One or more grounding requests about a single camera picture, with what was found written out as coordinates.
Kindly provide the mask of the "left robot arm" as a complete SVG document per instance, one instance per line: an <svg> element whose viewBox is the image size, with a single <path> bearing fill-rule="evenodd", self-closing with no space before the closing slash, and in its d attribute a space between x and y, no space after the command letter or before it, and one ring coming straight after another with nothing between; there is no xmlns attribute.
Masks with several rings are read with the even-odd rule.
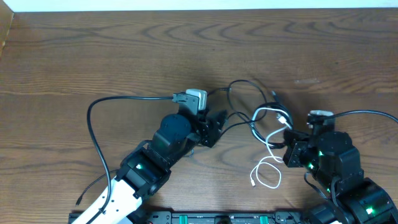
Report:
<svg viewBox="0 0 398 224"><path fill-rule="evenodd" d="M137 212L168 180L171 168L195 146L213 147L221 136L227 111L163 118L152 140L142 141L121 163L110 187L76 219L76 224L119 223Z"/></svg>

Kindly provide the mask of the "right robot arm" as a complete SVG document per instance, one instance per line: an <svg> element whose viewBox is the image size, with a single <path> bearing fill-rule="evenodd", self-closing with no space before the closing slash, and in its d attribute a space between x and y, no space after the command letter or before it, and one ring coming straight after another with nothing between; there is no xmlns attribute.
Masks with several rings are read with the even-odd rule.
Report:
<svg viewBox="0 0 398 224"><path fill-rule="evenodd" d="M397 223L389 194L364 177L358 149L335 125L315 124L312 133L284 131L287 167L304 167L319 184L325 202L308 209L302 223Z"/></svg>

